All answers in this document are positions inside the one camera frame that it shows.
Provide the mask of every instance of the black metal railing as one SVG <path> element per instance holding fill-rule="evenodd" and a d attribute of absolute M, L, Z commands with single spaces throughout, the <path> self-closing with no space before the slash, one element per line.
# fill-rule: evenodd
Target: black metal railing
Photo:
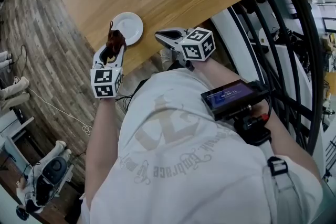
<path fill-rule="evenodd" d="M 239 10 L 239 14 L 241 14 L 255 41 L 255 45 L 253 45 L 253 50 L 255 52 L 255 55 L 257 56 L 258 62 L 260 63 L 263 71 L 266 74 L 266 83 L 273 90 L 272 103 L 275 112 L 278 114 L 287 129 L 289 129 L 289 124 L 293 126 L 297 138 L 297 143 L 309 154 L 312 155 L 318 138 L 322 116 L 323 61 L 322 48 L 320 45 L 315 22 L 311 13 L 311 7 L 308 3 L 308 0 L 292 0 L 292 3 L 297 11 L 297 15 L 301 23 L 303 38 L 306 44 L 306 49 L 310 62 L 312 108 L 309 109 L 301 104 L 300 83 L 298 69 L 295 61 L 295 54 L 291 45 L 285 22 L 282 18 L 277 4 L 274 0 L 267 0 L 279 24 L 279 32 L 284 37 L 284 45 L 287 47 L 291 70 L 293 74 L 296 100 L 288 96 L 281 62 L 277 53 L 275 42 L 266 24 L 266 21 L 255 0 L 249 1 L 260 21 L 262 28 L 265 31 L 265 35 L 269 43 L 269 48 L 274 58 L 276 70 L 273 70 L 269 62 L 266 60 L 259 38 L 244 8 L 239 3 L 236 4 L 234 8 Z M 301 115 L 310 120 L 310 127 L 308 128 L 308 131 L 307 128 L 301 124 Z"/>
<path fill-rule="evenodd" d="M 330 169 L 334 166 L 336 163 L 336 136 L 333 138 L 333 140 L 330 141 L 329 145 L 325 149 L 325 171 L 326 174 L 324 176 L 330 175 Z"/>

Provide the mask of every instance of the white plate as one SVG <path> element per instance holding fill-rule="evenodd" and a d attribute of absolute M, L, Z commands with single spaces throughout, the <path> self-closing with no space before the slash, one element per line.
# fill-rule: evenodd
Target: white plate
<path fill-rule="evenodd" d="M 132 12 L 123 12 L 113 20 L 111 30 L 119 30 L 125 37 L 126 45 L 136 43 L 143 33 L 143 23 L 141 18 Z"/>

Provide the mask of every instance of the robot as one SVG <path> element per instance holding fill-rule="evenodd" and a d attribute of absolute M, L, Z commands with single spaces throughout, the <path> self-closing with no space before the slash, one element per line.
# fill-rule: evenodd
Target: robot
<path fill-rule="evenodd" d="M 178 54 L 183 67 L 193 71 L 191 61 L 205 61 L 216 49 L 211 31 L 197 27 L 162 29 L 155 33 L 159 43 Z M 122 82 L 122 61 L 126 50 L 124 36 L 109 30 L 108 41 L 93 57 L 91 86 L 96 98 L 116 97 Z"/>
<path fill-rule="evenodd" d="M 122 61 L 127 45 L 119 30 L 111 30 L 112 25 L 113 22 L 107 43 L 93 57 L 91 86 L 96 98 L 116 97 L 121 85 Z"/>

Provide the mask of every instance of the white shoe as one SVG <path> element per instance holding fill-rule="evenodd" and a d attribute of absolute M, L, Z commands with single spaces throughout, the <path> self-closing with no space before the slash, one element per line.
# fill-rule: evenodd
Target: white shoe
<path fill-rule="evenodd" d="M 30 98 L 30 94 L 28 92 L 23 91 L 21 94 L 27 94 Z"/>
<path fill-rule="evenodd" d="M 173 63 L 173 53 L 168 48 L 163 48 L 160 50 L 160 56 L 162 61 L 162 66 L 164 70 L 167 70 L 167 67 L 171 66 Z"/>
<path fill-rule="evenodd" d="M 20 79 L 20 83 L 23 83 L 25 85 L 25 88 L 28 88 L 29 87 L 29 80 L 26 78 L 26 77 L 22 77 Z"/>
<path fill-rule="evenodd" d="M 65 143 L 64 141 L 57 140 L 56 143 L 57 143 L 57 142 L 58 142 L 59 144 L 63 145 L 64 147 L 67 146 L 67 143 Z"/>

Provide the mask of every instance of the white t-shirt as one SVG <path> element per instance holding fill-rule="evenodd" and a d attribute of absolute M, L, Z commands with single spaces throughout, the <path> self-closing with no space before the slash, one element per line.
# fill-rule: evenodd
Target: white t-shirt
<path fill-rule="evenodd" d="M 84 223 L 271 223 L 262 181 L 263 152 L 214 122 L 200 94 L 209 87 L 178 69 L 154 75 L 136 93 L 122 124 L 118 159 Z M 298 175 L 310 219 L 322 188 Z"/>

